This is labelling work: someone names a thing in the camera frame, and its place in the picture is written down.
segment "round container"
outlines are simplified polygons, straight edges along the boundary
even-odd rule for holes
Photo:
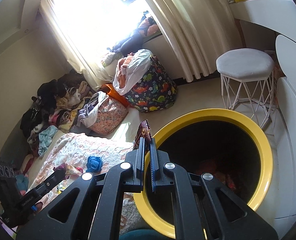
[[[264,199],[272,177],[272,152],[264,132],[245,115],[227,109],[195,111],[173,120],[154,138],[157,148],[188,172],[216,159],[220,171],[234,179],[236,194],[253,210]],[[144,191],[134,194],[140,214],[153,229],[175,238],[170,193],[151,190],[149,153],[144,185]]]

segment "white stool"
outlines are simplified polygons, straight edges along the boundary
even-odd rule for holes
[[[272,58],[256,49],[235,49],[221,55],[217,61],[217,70],[221,74],[221,94],[225,108],[234,110],[235,106],[241,102],[250,102],[253,115],[251,119],[256,117],[254,121],[263,128],[267,123],[272,104],[273,104],[273,67]],[[235,93],[230,85],[230,79],[240,82],[237,93]],[[247,82],[257,81],[257,85],[251,94],[247,86]],[[248,98],[239,98],[241,87],[244,87]],[[261,93],[259,99],[254,98],[257,88],[260,87]],[[264,96],[264,90],[267,88],[267,97]],[[224,90],[227,91],[227,100],[225,100]],[[257,116],[258,107],[264,109],[266,116],[264,120],[259,122]]]

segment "wall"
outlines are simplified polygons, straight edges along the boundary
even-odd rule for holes
[[[158,60],[172,79],[184,77],[180,63],[163,35],[144,43],[143,48],[149,49],[158,57]]]
[[[273,30],[254,23],[240,21],[247,48],[275,50],[275,33]]]
[[[40,28],[8,47],[0,54],[0,150],[8,135],[32,104],[42,83],[65,73],[62,57],[51,34],[41,22]]]
[[[0,54],[36,29],[41,0],[0,0]]]

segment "curtain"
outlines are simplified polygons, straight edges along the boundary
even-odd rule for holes
[[[67,31],[62,28],[60,20],[56,15],[54,0],[41,0],[39,11],[69,64],[78,73],[83,73],[92,88],[101,87],[103,84],[112,81],[113,77],[108,75],[99,62],[99,58],[98,60],[85,58],[76,48]]]
[[[146,0],[187,82],[216,70],[216,59],[241,48],[226,0]]]

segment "dinosaur print bag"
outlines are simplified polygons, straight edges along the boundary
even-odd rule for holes
[[[124,96],[140,112],[148,113],[173,106],[177,85],[168,76],[157,57],[150,57],[151,67]]]

